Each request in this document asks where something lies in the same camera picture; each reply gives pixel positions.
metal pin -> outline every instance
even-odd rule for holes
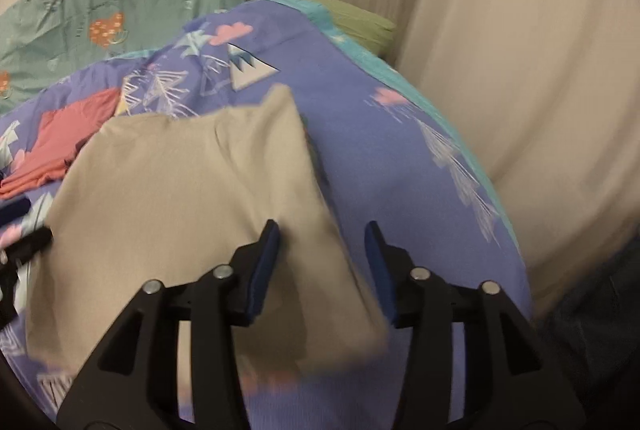
[[[228,264],[220,264],[213,269],[213,276],[216,279],[226,279],[227,277],[231,277],[233,275],[234,269]]]
[[[411,275],[411,278],[414,280],[428,280],[431,276],[431,271],[425,267],[417,266],[411,270],[409,275]]]
[[[482,282],[482,291],[487,293],[487,295],[497,295],[500,293],[500,285],[493,280],[487,280],[486,282]]]
[[[162,282],[159,280],[147,280],[145,284],[142,286],[142,291],[144,291],[147,295],[153,295],[153,293],[157,293],[160,291],[162,287]]]

star print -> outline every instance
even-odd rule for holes
[[[186,49],[182,51],[181,58],[186,56],[197,56],[200,54],[200,49],[204,46],[212,35],[206,35],[203,30],[196,30],[195,32],[186,33],[178,42],[175,43],[175,47],[186,46]]]

purple patterned bedding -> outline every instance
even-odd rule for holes
[[[318,4],[251,1],[194,20],[148,58],[108,60],[76,72],[0,118],[2,165],[33,145],[42,112],[98,90],[122,85],[122,114],[180,118],[256,104],[273,83],[292,89],[321,162],[322,191],[350,257],[371,285],[364,226],[375,219],[388,242],[406,248],[418,265],[468,287],[496,280],[530,314],[510,226],[472,156],[424,98],[336,30]],[[43,222],[58,186],[28,192],[34,207],[22,233]],[[28,273],[21,279],[18,308]],[[460,329],[454,328],[453,417],[462,414],[464,396]],[[388,352],[367,365],[248,396],[252,428],[391,428],[409,336],[393,331]],[[0,333],[0,349],[54,418],[72,378],[28,358],[22,318]]]

folded beige shirt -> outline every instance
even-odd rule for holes
[[[143,282],[197,280],[256,241],[268,219],[282,243],[262,315],[234,332],[241,375],[297,376],[382,350],[385,321],[324,203],[290,90],[278,85],[260,106],[103,125],[47,215],[54,243],[29,285],[28,354],[77,373]],[[182,393],[189,350],[181,330]]]

folded red garment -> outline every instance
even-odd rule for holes
[[[16,155],[13,173],[0,182],[0,198],[62,179],[83,142],[113,116],[119,98],[120,89],[111,88],[43,113],[33,149],[24,157]]]

